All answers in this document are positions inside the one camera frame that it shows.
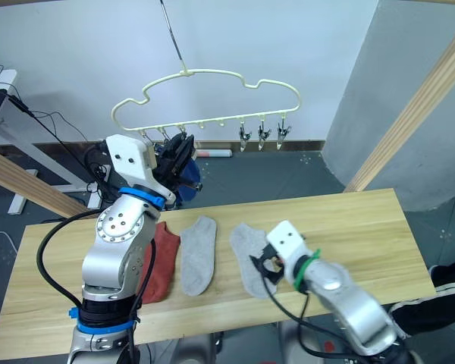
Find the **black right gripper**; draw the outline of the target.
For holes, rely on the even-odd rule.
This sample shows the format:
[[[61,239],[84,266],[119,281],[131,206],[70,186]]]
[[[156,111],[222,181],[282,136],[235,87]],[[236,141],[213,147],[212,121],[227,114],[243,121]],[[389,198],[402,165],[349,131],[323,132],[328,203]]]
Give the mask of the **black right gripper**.
[[[249,258],[261,277],[272,284],[278,284],[284,277],[284,263],[270,243],[262,250],[260,257],[249,255]]]

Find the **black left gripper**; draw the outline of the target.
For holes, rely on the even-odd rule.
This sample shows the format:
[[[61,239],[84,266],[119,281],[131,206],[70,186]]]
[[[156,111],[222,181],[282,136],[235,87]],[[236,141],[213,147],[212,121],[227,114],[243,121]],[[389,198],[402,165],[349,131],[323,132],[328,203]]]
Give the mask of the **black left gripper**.
[[[155,180],[168,190],[176,192],[180,186],[180,175],[194,150],[193,135],[182,133],[173,136],[156,156],[157,166],[152,172]]]

